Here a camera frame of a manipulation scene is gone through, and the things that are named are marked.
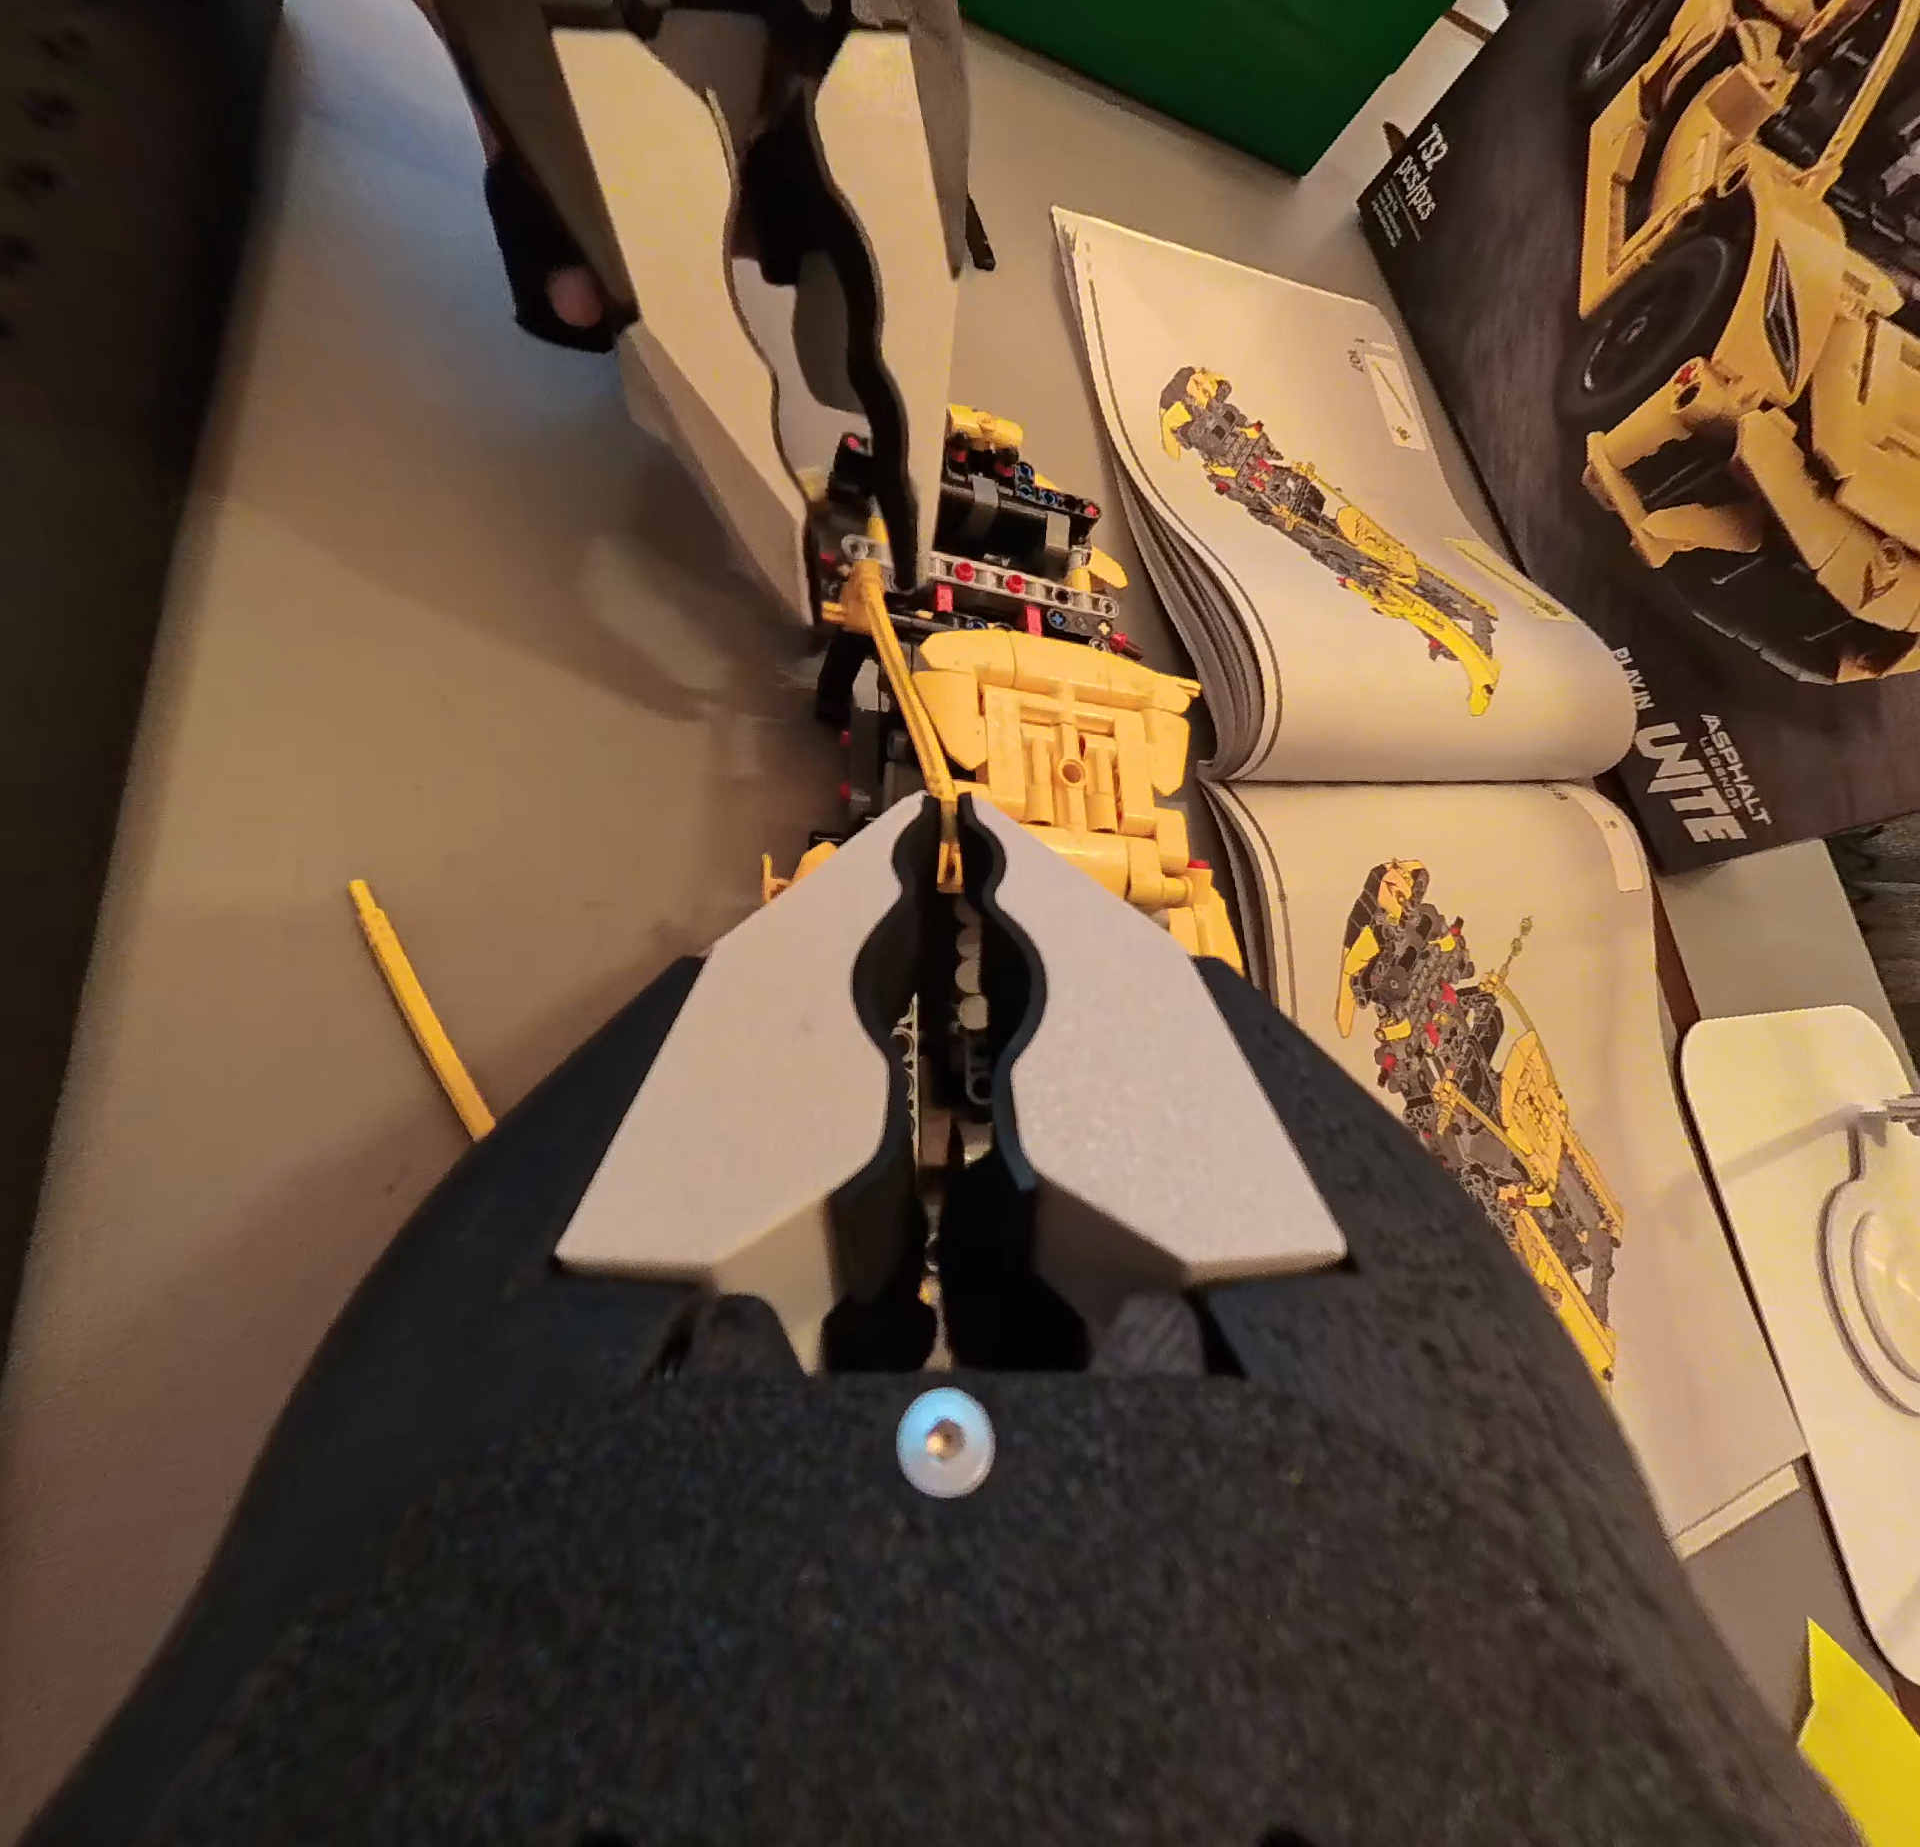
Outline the yellow paper sheet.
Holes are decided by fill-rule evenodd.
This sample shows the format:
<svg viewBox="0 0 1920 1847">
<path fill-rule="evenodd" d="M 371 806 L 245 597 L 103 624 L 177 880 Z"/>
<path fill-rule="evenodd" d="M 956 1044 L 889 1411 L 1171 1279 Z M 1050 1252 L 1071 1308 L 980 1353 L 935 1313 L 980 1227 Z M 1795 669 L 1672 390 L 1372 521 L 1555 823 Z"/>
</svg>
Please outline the yellow paper sheet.
<svg viewBox="0 0 1920 1847">
<path fill-rule="evenodd" d="M 1917 1734 L 1876 1679 L 1806 1621 L 1808 1713 L 1799 1752 L 1832 1788 L 1860 1843 L 1917 1843 Z"/>
</svg>

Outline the yellow toy brick car model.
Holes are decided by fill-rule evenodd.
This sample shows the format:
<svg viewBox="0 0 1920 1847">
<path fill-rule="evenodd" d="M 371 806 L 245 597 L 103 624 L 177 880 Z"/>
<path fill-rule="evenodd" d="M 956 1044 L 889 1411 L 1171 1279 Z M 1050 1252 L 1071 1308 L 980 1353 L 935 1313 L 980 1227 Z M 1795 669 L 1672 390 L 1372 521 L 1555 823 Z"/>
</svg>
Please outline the yellow toy brick car model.
<svg viewBox="0 0 1920 1847">
<path fill-rule="evenodd" d="M 807 559 L 817 616 L 827 632 L 821 699 L 831 721 L 856 742 L 869 721 L 876 783 L 866 821 L 840 841 L 807 850 L 819 867 L 883 811 L 928 794 L 900 705 L 880 672 L 875 643 L 844 626 L 840 588 L 863 557 L 891 563 L 887 609 L 929 708 L 957 786 L 957 806 L 991 803 L 1059 856 L 1160 923 L 1219 992 L 1247 994 L 1232 959 L 1212 952 L 1230 936 L 1212 874 L 1194 863 L 1182 814 L 1169 794 L 1187 773 L 1187 708 L 1198 685 L 1162 675 L 1111 649 L 1111 578 L 1095 567 L 1081 506 L 1030 484 L 1015 441 L 999 441 L 999 421 L 949 415 L 939 501 L 994 528 L 1013 517 L 1030 555 L 951 551 L 935 543 L 917 584 L 896 577 L 889 531 L 876 498 L 875 445 L 849 435 L 810 510 Z M 936 1327 L 928 1301 L 935 1273 L 935 1207 L 922 1165 L 922 1126 L 929 1100 L 928 1065 L 947 1073 L 957 1109 L 947 1125 L 974 1122 L 986 1137 L 974 1162 L 965 1142 L 940 1145 L 942 1179 L 982 1183 L 994 1149 L 991 1073 L 997 1063 L 982 964 L 984 929 L 965 887 L 956 898 L 935 882 L 917 994 L 896 1028 L 900 1063 L 915 1105 L 915 1162 L 928 1239 L 917 1291 L 898 1287 L 872 1307 L 844 1313 L 906 1310 Z"/>
</svg>

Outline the yellow axle with black connector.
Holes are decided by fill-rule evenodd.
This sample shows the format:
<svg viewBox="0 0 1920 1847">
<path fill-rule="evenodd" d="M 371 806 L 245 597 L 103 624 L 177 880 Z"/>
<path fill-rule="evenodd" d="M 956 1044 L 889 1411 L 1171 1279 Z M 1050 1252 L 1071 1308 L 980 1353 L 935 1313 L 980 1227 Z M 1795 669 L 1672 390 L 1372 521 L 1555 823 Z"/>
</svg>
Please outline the yellow axle with black connector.
<svg viewBox="0 0 1920 1847">
<path fill-rule="evenodd" d="M 872 638 L 880 672 L 900 705 L 909 738 L 915 747 L 915 761 L 923 777 L 923 789 L 940 810 L 935 884 L 939 893 L 956 898 L 965 887 L 965 858 L 957 843 L 956 821 L 957 786 L 947 762 L 947 752 L 939 742 L 929 708 L 915 685 L 911 661 L 900 643 L 887 599 L 883 607 L 875 604 L 868 611 L 842 609 L 842 615 L 846 629 L 863 632 Z"/>
</svg>

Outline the thin yellow axle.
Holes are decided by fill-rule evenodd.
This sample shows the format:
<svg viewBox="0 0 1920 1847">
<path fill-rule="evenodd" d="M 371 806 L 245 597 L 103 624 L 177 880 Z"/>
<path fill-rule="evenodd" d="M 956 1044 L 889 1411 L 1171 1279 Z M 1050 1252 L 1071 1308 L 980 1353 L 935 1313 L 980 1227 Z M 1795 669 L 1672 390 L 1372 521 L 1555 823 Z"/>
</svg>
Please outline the thin yellow axle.
<svg viewBox="0 0 1920 1847">
<path fill-rule="evenodd" d="M 375 972 L 416 1044 L 422 1065 L 432 1073 L 467 1139 L 484 1139 L 494 1126 L 493 1107 L 436 1016 L 392 917 L 376 903 L 371 884 L 359 876 L 346 880 L 346 895 Z"/>
</svg>

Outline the white sign stand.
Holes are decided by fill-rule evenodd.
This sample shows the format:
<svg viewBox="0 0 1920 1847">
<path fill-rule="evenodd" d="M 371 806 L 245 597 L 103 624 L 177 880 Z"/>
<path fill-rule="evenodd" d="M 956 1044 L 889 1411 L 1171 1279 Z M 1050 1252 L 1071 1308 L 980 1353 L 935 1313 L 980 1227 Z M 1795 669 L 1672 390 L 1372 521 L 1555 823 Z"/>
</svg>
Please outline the white sign stand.
<svg viewBox="0 0 1920 1847">
<path fill-rule="evenodd" d="M 1697 1021 L 1678 1068 L 1860 1620 L 1915 1682 L 1915 1081 L 1858 1006 Z"/>
</svg>

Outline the black toy set box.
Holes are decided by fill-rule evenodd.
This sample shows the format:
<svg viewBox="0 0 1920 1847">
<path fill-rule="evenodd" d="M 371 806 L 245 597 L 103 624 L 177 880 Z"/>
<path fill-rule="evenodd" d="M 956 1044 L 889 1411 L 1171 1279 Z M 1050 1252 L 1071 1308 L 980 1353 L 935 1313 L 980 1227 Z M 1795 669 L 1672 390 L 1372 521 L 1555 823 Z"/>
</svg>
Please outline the black toy set box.
<svg viewBox="0 0 1920 1847">
<path fill-rule="evenodd" d="M 1516 0 L 1357 201 L 1667 871 L 1917 803 L 1917 0 Z"/>
</svg>

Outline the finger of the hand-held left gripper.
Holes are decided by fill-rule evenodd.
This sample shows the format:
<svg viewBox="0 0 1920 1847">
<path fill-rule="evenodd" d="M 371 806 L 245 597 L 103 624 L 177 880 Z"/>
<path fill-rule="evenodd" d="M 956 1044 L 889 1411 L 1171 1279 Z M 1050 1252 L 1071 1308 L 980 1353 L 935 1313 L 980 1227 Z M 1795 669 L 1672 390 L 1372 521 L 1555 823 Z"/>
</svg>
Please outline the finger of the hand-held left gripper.
<svg viewBox="0 0 1920 1847">
<path fill-rule="evenodd" d="M 917 584 L 936 531 L 957 276 L 905 32 L 842 39 L 814 92 L 814 153 L 840 224 L 849 370 L 872 429 L 876 498 L 896 577 Z"/>
<path fill-rule="evenodd" d="M 724 109 L 632 32 L 551 39 L 637 302 L 623 340 L 716 517 L 805 626 L 807 503 L 780 443 L 775 373 L 733 284 L 740 189 Z"/>
</svg>

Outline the green plastic bin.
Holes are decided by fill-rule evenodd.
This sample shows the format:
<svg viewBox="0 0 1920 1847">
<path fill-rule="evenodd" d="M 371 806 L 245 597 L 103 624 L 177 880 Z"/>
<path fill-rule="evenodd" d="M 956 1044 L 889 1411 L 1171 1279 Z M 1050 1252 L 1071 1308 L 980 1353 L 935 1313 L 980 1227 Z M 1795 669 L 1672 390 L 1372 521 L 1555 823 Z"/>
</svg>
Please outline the green plastic bin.
<svg viewBox="0 0 1920 1847">
<path fill-rule="evenodd" d="M 957 0 L 1087 82 L 1307 173 L 1456 0 Z"/>
</svg>

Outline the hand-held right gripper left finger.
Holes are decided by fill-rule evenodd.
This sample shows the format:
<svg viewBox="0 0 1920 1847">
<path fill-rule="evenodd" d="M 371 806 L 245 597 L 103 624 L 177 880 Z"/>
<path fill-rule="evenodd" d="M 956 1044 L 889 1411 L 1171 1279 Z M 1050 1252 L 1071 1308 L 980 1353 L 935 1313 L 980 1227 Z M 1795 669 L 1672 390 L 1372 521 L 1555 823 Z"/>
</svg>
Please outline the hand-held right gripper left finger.
<svg viewBox="0 0 1920 1847">
<path fill-rule="evenodd" d="M 790 1337 L 911 1301 L 928 1214 L 896 1028 L 942 811 L 915 794 L 712 944 L 554 1257 L 767 1303 Z"/>
</svg>

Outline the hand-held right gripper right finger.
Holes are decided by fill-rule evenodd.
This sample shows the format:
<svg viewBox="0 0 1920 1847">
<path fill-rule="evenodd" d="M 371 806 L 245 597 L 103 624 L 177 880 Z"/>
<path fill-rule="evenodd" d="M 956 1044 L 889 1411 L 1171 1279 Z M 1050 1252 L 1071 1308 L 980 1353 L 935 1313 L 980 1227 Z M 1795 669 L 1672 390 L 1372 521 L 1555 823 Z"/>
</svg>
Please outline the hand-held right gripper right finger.
<svg viewBox="0 0 1920 1847">
<path fill-rule="evenodd" d="M 991 803 L 956 832 L 984 929 L 994 1149 L 1085 1322 L 1340 1264 L 1347 1242 L 1206 977 Z"/>
</svg>

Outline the instruction booklet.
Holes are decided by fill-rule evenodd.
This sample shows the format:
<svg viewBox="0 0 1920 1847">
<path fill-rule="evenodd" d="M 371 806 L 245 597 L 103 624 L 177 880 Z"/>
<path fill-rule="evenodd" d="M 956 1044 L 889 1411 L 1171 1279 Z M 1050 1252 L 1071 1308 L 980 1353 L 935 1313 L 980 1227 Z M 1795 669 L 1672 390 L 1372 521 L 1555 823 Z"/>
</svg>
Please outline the instruction booklet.
<svg viewBox="0 0 1920 1847">
<path fill-rule="evenodd" d="M 1456 503 L 1364 300 L 1051 212 L 1212 716 L 1245 972 L 1484 1211 L 1703 1550 L 1805 1453 L 1672 1073 L 1613 654 Z"/>
</svg>

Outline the grey desk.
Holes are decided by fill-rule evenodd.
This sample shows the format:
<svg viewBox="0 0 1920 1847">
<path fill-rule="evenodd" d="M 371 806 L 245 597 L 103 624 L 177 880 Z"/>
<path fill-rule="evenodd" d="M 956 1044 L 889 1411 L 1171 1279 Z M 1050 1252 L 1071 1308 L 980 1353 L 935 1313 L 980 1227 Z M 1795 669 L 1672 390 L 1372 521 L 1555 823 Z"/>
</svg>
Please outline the grey desk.
<svg viewBox="0 0 1920 1847">
<path fill-rule="evenodd" d="M 1846 1843 L 1490 1233 L 1286 1021 L 1355 1260 L 1166 1373 L 810 1377 L 563 1218 L 810 818 L 780 628 L 510 326 L 409 0 L 269 171 L 5 1377 L 5 1843 Z M 494 1113 L 375 972 L 365 879 Z"/>
</svg>

